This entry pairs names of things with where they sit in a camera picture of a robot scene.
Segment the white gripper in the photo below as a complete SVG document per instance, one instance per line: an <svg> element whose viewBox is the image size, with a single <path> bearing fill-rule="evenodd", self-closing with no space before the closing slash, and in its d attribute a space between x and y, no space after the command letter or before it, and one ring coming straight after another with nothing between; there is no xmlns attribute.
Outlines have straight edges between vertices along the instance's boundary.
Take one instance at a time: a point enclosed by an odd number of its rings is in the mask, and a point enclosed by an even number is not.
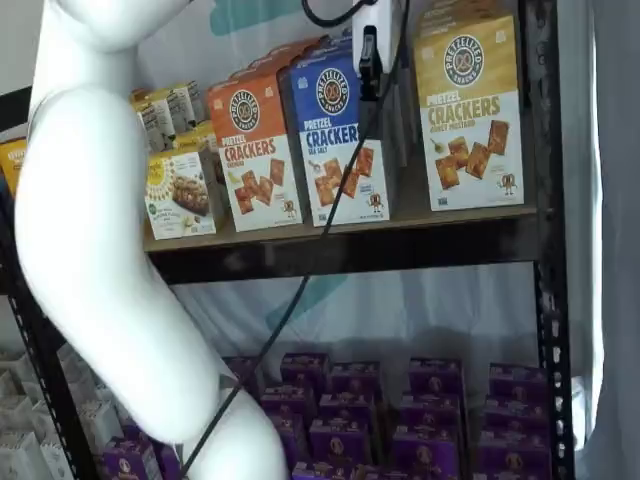
<svg viewBox="0 0 640 480"><path fill-rule="evenodd" d="M372 28L380 62L361 62L365 30ZM360 73L360 99L378 100L384 73L390 73L400 39L400 2L380 0L365 4L352 17L353 67Z"/></svg>

